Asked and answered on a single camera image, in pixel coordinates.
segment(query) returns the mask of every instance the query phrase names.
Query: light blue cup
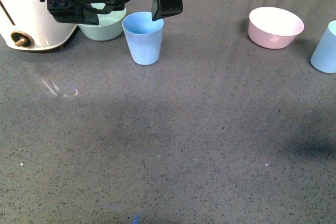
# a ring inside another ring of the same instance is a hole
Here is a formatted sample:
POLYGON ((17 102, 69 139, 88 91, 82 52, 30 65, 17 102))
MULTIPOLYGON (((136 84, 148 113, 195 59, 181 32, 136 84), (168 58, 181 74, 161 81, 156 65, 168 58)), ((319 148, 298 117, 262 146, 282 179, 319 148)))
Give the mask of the light blue cup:
POLYGON ((133 60, 140 65, 150 65, 159 59, 163 20, 152 21, 152 14, 133 13, 127 16, 122 27, 133 60))
POLYGON ((336 73, 336 20, 329 23, 310 62, 321 72, 336 73))

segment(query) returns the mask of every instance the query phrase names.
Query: speckled granite countertop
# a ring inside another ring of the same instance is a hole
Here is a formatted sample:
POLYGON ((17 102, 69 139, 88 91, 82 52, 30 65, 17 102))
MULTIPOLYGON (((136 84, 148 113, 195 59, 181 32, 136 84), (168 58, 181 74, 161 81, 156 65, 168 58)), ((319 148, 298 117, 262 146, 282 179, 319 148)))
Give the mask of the speckled granite countertop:
POLYGON ((335 10, 184 0, 146 67, 124 35, 76 31, 46 53, 1 38, 0 223, 335 223, 336 74, 309 63, 335 10), (304 32, 255 45, 261 6, 294 12, 304 32))

